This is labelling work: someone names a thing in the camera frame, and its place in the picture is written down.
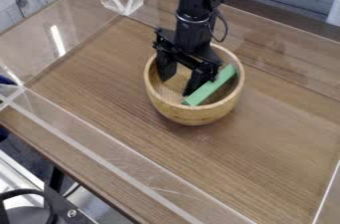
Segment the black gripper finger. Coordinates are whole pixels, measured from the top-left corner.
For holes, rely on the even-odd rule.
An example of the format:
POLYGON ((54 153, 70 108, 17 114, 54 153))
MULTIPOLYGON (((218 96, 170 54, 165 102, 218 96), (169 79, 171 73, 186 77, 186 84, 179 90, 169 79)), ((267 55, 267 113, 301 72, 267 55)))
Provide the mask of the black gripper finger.
POLYGON ((217 72, 214 71, 214 69, 195 68, 193 70, 191 77, 186 84, 182 95, 185 97, 191 95, 206 82, 215 80, 215 75, 217 75, 217 72))
POLYGON ((157 64, 162 81, 166 82, 177 73, 177 58, 173 54, 158 51, 157 64))

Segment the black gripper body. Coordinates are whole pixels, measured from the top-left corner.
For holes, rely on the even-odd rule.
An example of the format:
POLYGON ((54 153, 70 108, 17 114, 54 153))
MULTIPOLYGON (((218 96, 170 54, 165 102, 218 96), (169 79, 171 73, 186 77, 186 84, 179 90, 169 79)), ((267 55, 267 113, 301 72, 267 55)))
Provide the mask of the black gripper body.
POLYGON ((214 69, 218 73, 223 60, 213 49, 210 41, 195 42, 189 34, 181 38, 179 32, 166 28, 157 29, 157 36, 155 49, 173 54, 178 64, 183 64, 191 70, 195 68, 214 69))

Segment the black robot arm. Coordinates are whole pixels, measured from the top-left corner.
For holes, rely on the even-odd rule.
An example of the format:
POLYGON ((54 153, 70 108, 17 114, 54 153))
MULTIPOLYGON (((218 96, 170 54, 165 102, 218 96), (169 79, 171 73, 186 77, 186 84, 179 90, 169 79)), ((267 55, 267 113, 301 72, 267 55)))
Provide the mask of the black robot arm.
POLYGON ((214 82, 223 60, 211 47, 211 40, 223 42, 214 36, 217 19, 226 20, 218 7, 223 0, 179 0, 175 10, 175 30, 157 29, 154 48, 158 51, 157 65, 163 82, 177 74, 177 66, 191 69, 182 95, 191 95, 205 83, 214 82))

